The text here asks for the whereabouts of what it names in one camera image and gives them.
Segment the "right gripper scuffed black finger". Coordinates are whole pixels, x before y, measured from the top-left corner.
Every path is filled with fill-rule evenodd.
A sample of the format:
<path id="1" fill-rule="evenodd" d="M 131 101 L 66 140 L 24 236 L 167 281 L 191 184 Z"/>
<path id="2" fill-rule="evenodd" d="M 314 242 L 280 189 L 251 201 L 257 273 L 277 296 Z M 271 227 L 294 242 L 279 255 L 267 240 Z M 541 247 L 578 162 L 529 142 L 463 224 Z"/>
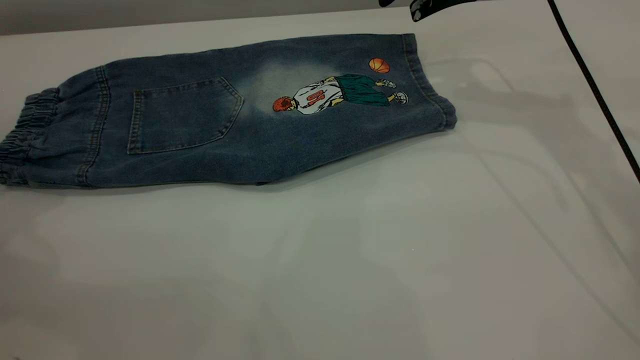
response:
<path id="1" fill-rule="evenodd" d="M 410 4 L 411 19 L 414 23 L 417 23 L 442 10 L 473 2 L 476 2 L 476 0 L 413 0 Z"/>

